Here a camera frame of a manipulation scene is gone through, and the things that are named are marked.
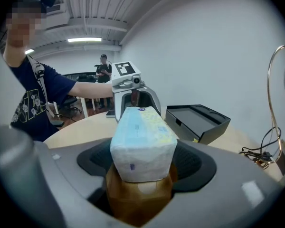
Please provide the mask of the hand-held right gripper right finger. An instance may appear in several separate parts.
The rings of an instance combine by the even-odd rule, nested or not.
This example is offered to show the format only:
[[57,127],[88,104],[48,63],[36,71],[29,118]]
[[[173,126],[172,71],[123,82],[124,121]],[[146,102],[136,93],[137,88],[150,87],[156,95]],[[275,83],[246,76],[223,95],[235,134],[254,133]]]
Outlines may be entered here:
[[237,153],[189,141],[178,141],[176,152],[185,171],[149,228],[247,228],[281,193],[277,181]]

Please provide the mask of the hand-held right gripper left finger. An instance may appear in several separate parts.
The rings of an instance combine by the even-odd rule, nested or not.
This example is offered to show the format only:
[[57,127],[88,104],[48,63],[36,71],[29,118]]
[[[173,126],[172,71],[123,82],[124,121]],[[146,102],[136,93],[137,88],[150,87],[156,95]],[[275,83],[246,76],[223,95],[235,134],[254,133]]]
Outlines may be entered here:
[[105,139],[50,149],[35,142],[47,184],[68,228],[112,228],[114,218],[94,205],[105,192],[105,179],[92,176],[77,164],[78,155]]

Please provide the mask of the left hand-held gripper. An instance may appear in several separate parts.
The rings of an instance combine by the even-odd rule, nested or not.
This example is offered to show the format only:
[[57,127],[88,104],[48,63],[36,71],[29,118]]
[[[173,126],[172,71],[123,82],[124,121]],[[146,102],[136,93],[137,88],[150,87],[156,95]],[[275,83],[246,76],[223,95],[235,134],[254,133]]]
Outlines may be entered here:
[[111,79],[117,122],[121,119],[125,109],[132,107],[132,91],[129,90],[135,88],[139,88],[139,107],[152,106],[161,115],[161,104],[157,94],[145,86],[140,70],[132,62],[113,63]]

